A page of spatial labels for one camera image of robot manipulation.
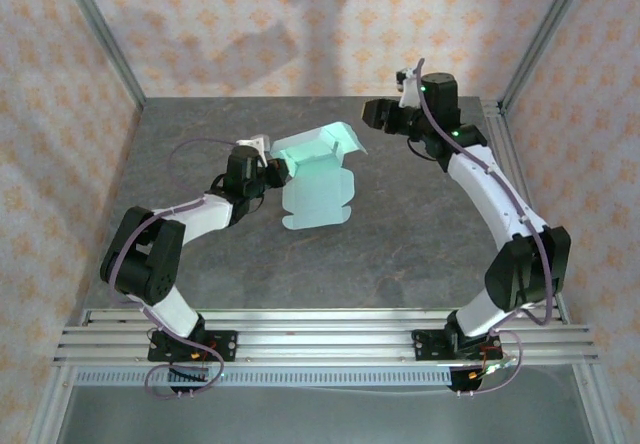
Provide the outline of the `light teal paper box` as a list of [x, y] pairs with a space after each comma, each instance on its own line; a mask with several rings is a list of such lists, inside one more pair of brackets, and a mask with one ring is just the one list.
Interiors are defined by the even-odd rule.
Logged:
[[289, 230], [345, 223], [355, 196], [354, 173], [343, 167], [344, 156], [366, 149], [352, 127], [334, 122], [275, 141], [271, 155], [285, 161], [290, 180], [282, 192]]

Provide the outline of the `green circuit board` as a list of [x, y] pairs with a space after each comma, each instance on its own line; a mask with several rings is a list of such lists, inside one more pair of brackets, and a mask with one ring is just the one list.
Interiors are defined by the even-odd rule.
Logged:
[[481, 379], [486, 375], [495, 373], [498, 370], [515, 366], [517, 363], [518, 363], [518, 359], [516, 357], [503, 357], [502, 359], [494, 363], [484, 365], [480, 370], [472, 371], [477, 373], [477, 378], [471, 379], [471, 380]]

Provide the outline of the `aluminium table side rail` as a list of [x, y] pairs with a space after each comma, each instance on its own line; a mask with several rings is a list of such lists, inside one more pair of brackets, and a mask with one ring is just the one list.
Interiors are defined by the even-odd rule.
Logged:
[[482, 100], [481, 105], [490, 146], [496, 161], [525, 204], [532, 208], [532, 199], [525, 182], [524, 172], [515, 149], [513, 137], [508, 128], [507, 119], [501, 113], [497, 101]]

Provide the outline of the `aluminium frame post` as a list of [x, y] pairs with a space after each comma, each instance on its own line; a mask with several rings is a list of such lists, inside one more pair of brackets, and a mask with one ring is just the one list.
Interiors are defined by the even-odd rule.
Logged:
[[146, 95], [96, 0], [75, 0], [86, 23], [114, 67], [136, 108], [144, 109]]
[[506, 116], [514, 108], [518, 97], [529, 78], [533, 75], [538, 61], [550, 44], [573, 1], [552, 0], [523, 57], [516, 66], [502, 98], [497, 101], [498, 108], [503, 116]]

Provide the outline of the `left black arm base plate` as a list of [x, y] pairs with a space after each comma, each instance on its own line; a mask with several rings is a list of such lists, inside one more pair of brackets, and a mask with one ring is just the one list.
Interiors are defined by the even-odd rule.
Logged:
[[[224, 361], [234, 362], [237, 348], [238, 333], [231, 330], [201, 329], [188, 337], [189, 340], [217, 351]], [[201, 358], [191, 359], [191, 353], [198, 352]], [[164, 331], [155, 330], [150, 334], [150, 344], [147, 353], [150, 362], [166, 363], [195, 363], [215, 361], [210, 352], [193, 347], [174, 339]]]

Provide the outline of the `aluminium mounting rail beam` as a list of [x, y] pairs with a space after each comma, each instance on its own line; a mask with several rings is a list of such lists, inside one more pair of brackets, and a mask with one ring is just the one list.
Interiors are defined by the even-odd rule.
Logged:
[[[411, 333], [440, 329], [445, 310], [303, 309], [206, 310], [206, 326], [238, 333], [236, 364], [249, 366], [412, 366]], [[133, 310], [93, 309], [85, 324], [63, 330], [57, 362], [76, 365], [145, 365], [152, 325]], [[526, 317], [501, 332], [503, 349], [522, 351], [526, 365], [597, 362], [594, 333], [585, 324], [568, 324], [559, 311], [539, 327]]]

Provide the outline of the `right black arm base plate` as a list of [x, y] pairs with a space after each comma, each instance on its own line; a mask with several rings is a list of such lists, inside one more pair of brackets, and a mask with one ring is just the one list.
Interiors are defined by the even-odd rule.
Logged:
[[488, 334], [467, 337], [447, 329], [416, 329], [411, 338], [417, 361], [480, 361], [504, 357], [500, 340]]

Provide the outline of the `aluminium frame leg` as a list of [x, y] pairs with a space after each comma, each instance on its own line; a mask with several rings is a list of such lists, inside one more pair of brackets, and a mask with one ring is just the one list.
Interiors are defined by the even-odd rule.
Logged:
[[54, 366], [27, 438], [27, 444], [56, 444], [73, 391], [77, 367]]
[[581, 363], [572, 368], [594, 444], [626, 444], [602, 366]]

